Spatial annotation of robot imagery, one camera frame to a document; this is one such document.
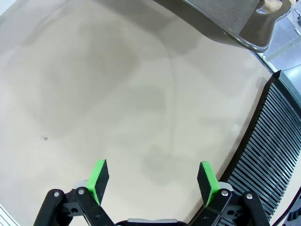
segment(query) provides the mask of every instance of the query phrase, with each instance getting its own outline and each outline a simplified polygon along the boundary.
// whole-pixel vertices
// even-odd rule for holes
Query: silver screw
[[[247,199],[253,199],[253,196],[251,194],[246,194]]]
[[[228,192],[227,191],[222,191],[222,195],[223,196],[228,196]]]
[[[79,194],[83,194],[84,193],[84,190],[83,189],[80,189],[79,190]]]

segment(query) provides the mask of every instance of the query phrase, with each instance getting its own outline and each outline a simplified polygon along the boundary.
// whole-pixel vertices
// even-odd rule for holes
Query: black metal edge
[[[275,221],[275,223],[272,226],[277,226],[286,216],[289,214],[290,210],[292,209],[293,205],[296,203],[296,201],[299,199],[301,195],[301,187],[299,188],[297,194],[293,198],[290,205],[287,207],[287,209],[283,212],[283,214]]]
[[[295,92],[297,92],[295,87],[292,85],[292,83],[288,80],[288,78],[281,71],[278,71],[278,72],[274,73],[271,76],[271,78],[268,80],[266,85],[264,86],[262,94],[261,94],[260,99],[258,101],[257,107],[256,107],[256,109],[254,111],[254,114],[252,116],[252,119],[249,123],[249,126],[247,127],[247,130],[246,130],[246,132],[245,132],[245,134],[244,134],[244,136],[243,136],[236,152],[234,153],[230,163],[228,164],[226,170],[222,174],[222,176],[220,178],[220,181],[227,181],[229,179],[232,171],[236,167],[236,165],[239,161],[239,158],[243,154],[245,146],[249,142],[249,139],[252,135],[252,132],[255,129],[255,126],[257,124],[257,121],[258,121],[258,119],[260,117],[260,114],[261,114],[261,111],[262,111],[262,107],[265,103],[265,100],[267,98],[269,89],[272,85],[275,85],[275,87],[277,87],[278,90],[282,93],[283,97],[285,97],[285,99],[293,107],[295,107],[296,112],[301,113],[301,107],[300,107],[300,104],[299,104],[299,103],[301,103],[301,96],[299,95],[299,93],[295,93]],[[201,208],[193,216],[193,218],[191,219],[189,224],[196,218],[196,216],[200,213],[200,211],[203,208],[204,208],[204,206],[201,206]]]

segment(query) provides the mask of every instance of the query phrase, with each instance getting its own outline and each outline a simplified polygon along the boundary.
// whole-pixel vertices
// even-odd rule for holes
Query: beige tabletop
[[[32,225],[107,159],[114,222],[189,221],[200,161],[222,174],[269,77],[152,1],[19,0],[0,17],[0,203]]]

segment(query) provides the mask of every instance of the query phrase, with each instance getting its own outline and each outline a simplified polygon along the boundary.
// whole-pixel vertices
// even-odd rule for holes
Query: white table surface
[[[152,1],[19,0],[0,17],[0,203],[32,225],[105,158],[114,222],[188,222],[200,161],[222,174],[269,77]]]

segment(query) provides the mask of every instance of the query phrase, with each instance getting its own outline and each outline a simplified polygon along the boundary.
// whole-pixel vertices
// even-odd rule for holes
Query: black ribbed tray
[[[300,100],[299,93],[284,74],[273,74],[220,179],[230,183],[237,194],[256,192],[268,219],[284,195],[300,154]],[[233,224],[221,219],[218,225]]]

